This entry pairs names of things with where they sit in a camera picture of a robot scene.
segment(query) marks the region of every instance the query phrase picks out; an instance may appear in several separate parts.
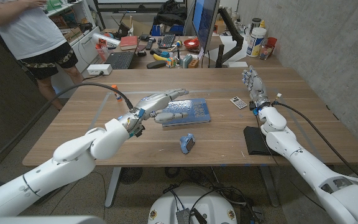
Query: robotic arm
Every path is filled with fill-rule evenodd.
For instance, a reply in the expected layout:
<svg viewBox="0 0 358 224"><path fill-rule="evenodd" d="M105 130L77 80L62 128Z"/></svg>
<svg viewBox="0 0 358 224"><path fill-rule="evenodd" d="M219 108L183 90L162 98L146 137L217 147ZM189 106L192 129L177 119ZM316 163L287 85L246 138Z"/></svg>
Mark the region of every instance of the robotic arm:
<svg viewBox="0 0 358 224"><path fill-rule="evenodd" d="M260 129L269 148L291 162L336 223L358 223L358 178L332 171L298 143L286 119L269 102L266 87L252 66L242 76L255 103L254 114L264 123Z"/></svg>
<svg viewBox="0 0 358 224"><path fill-rule="evenodd" d="M164 123L187 116L158 112L187 93L176 89L145 97L126 114L107 122L105 129L94 128L63 143L47 162L0 187L0 217L16 216L47 193L90 174L95 159L112 157L127 139L142 134L143 120L152 117Z"/></svg>

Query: concrete wall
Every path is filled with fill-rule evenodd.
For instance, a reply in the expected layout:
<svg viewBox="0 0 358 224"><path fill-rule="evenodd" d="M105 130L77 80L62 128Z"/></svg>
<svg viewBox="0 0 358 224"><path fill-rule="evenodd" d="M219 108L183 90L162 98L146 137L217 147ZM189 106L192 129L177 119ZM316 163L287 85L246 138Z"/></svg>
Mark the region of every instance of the concrete wall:
<svg viewBox="0 0 358 224"><path fill-rule="evenodd" d="M358 1L240 0L238 11L243 24L265 20L283 66L294 68L358 139Z"/></svg>

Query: robotic finger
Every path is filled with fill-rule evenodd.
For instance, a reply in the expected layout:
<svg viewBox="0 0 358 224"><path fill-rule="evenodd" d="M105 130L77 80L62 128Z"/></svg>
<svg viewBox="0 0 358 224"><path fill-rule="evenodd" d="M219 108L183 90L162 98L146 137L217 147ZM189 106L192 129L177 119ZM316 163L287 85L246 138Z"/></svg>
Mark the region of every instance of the robotic finger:
<svg viewBox="0 0 358 224"><path fill-rule="evenodd" d="M158 113L155 116L154 121L158 124L163 124L174 119L186 118L187 116L188 113Z"/></svg>

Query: person's arm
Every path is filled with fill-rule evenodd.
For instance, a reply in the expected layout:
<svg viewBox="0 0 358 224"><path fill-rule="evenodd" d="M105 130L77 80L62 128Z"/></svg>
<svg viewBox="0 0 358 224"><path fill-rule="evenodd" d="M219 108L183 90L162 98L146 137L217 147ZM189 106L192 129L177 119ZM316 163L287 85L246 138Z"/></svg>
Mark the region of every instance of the person's arm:
<svg viewBox="0 0 358 224"><path fill-rule="evenodd" d="M0 26L10 23L27 9L41 7L47 0L18 0L7 2L0 8Z"/></svg>

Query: keyboard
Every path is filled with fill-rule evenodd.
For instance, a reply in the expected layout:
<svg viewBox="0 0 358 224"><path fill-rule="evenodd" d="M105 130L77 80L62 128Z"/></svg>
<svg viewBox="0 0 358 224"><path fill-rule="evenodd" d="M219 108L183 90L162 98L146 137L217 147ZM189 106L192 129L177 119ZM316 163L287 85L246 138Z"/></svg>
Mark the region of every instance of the keyboard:
<svg viewBox="0 0 358 224"><path fill-rule="evenodd" d="M158 47L161 48L161 49L171 48L171 46L173 44L173 40L175 40L175 35L174 34L167 34L161 40L161 43L158 45Z"/></svg>
<svg viewBox="0 0 358 224"><path fill-rule="evenodd" d="M111 54L105 64L110 64L112 69L128 69L135 52L116 52Z"/></svg>

